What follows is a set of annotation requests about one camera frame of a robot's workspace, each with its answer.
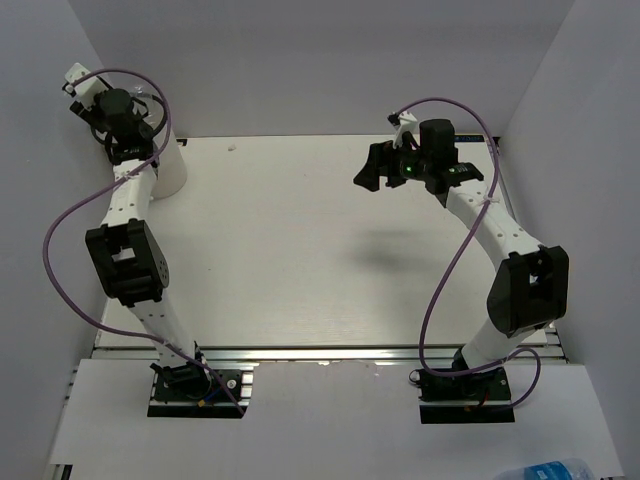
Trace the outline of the clear bottle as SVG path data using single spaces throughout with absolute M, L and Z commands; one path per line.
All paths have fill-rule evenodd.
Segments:
M 162 106 L 158 102 L 158 96 L 155 93 L 145 90 L 142 86 L 131 88 L 129 93 L 134 100 L 137 113 L 144 118 L 150 118 L 152 121 L 156 121 L 161 117 Z

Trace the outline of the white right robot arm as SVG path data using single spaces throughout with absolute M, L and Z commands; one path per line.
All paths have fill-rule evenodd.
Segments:
M 472 399 L 496 368 L 535 331 L 563 317 L 567 308 L 569 257 L 527 233 L 494 196 L 484 175 L 462 162 L 453 124 L 418 121 L 409 113 L 390 118 L 393 139 L 370 146 L 355 185 L 376 192 L 418 181 L 469 230 L 495 268 L 486 308 L 488 318 L 457 355 L 453 390 Z

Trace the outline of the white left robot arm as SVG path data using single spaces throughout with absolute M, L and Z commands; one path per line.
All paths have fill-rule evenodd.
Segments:
M 176 383 L 188 398 L 199 399 L 211 387 L 211 374 L 185 358 L 202 359 L 193 336 L 182 326 L 168 296 L 168 262 L 147 223 L 158 162 L 156 132 L 124 89 L 94 95 L 89 108 L 72 111 L 105 135 L 116 181 L 100 226 L 86 232 L 85 243 L 106 295 L 119 301 L 153 337 L 159 361 L 152 368 L 167 383 Z

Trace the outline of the white bin with black rim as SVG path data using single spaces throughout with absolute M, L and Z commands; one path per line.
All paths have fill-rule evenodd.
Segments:
M 153 128 L 150 146 L 123 148 L 102 145 L 113 167 L 114 180 L 121 183 L 118 190 L 131 196 L 140 194 L 146 199 L 170 197 L 187 180 L 186 164 L 169 125 L 166 103 L 156 95 L 162 106 L 161 117 L 156 121 L 144 118 Z

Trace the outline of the blue sticker on table corner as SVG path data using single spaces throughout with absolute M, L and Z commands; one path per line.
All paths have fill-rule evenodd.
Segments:
M 478 134 L 460 134 L 455 136 L 456 143 L 484 143 L 483 135 Z

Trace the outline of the blue label bottle at edge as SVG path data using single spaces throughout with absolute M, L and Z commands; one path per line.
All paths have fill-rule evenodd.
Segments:
M 595 470 L 579 452 L 566 450 L 546 456 L 514 460 L 504 465 L 492 479 L 590 479 L 597 478 Z

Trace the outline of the aluminium table front rail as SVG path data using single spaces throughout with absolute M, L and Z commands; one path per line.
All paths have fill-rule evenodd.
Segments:
M 203 349 L 208 361 L 413 361 L 418 360 L 417 348 L 254 348 L 254 349 Z M 133 347 L 98 347 L 93 350 L 92 359 L 106 360 L 156 360 L 155 349 Z

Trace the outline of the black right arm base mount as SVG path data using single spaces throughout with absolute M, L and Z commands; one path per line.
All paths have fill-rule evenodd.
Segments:
M 506 424 L 515 422 L 511 390 L 503 367 L 460 377 L 413 370 L 423 425 Z

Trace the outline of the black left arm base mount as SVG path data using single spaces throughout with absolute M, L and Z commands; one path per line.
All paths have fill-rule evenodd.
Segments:
M 208 372 L 187 364 L 163 369 L 157 363 L 151 368 L 154 380 L 147 416 L 149 418 L 241 419 L 248 406 L 243 393 L 245 372 L 222 369 L 216 373 L 220 382 Z

